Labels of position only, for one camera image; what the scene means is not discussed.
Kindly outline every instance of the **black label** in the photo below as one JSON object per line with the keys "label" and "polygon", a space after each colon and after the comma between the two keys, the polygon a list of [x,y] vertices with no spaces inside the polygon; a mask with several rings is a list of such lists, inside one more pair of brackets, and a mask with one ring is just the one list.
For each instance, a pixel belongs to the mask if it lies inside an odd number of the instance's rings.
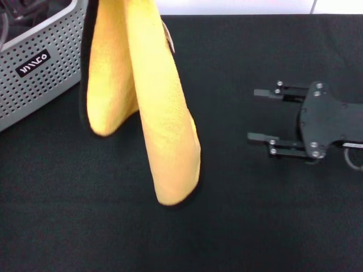
{"label": "black label", "polygon": [[16,68],[16,72],[18,73],[18,75],[20,75],[21,78],[23,78],[27,74],[33,72],[42,64],[46,63],[49,59],[50,59],[50,54],[46,49],[44,49],[36,56],[29,59],[26,63]]}

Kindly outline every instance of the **microfiber cloth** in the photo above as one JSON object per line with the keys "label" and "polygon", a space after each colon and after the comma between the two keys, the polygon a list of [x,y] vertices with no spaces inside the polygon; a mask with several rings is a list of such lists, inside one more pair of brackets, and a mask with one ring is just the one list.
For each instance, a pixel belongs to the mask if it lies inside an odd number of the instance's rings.
{"label": "microfiber cloth", "polygon": [[155,192],[168,206],[191,194],[201,162],[173,49],[154,0],[88,4],[81,53],[81,119],[94,135],[105,138],[140,111]]}

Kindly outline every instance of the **black table surface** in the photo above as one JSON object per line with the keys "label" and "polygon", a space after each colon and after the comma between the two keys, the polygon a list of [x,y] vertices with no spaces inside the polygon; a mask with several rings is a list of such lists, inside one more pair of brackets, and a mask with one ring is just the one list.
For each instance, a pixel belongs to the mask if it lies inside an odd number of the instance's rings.
{"label": "black table surface", "polygon": [[363,271],[363,175],[340,150],[273,160],[249,131],[295,137],[298,104],[253,97],[327,82],[363,102],[363,18],[166,16],[202,146],[200,186],[161,206],[140,115],[96,139],[75,86],[0,133],[0,271]]}

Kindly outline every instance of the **white wall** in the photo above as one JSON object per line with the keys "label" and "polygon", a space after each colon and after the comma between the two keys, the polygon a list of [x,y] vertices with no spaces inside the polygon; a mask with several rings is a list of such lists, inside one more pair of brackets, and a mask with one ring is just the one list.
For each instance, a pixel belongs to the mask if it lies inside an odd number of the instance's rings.
{"label": "white wall", "polygon": [[[309,14],[314,0],[156,0],[161,14]],[[314,13],[363,14],[363,0],[317,0]]]}

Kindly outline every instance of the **screw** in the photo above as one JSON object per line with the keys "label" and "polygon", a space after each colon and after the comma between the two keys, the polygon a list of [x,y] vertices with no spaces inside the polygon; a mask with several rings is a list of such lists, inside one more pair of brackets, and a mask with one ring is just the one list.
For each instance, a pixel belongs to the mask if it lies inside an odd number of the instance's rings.
{"label": "screw", "polygon": [[317,151],[314,151],[314,152],[312,153],[312,155],[313,155],[313,157],[314,157],[314,158],[318,158],[318,157],[320,156],[320,153],[319,153],[319,152],[317,152]]}

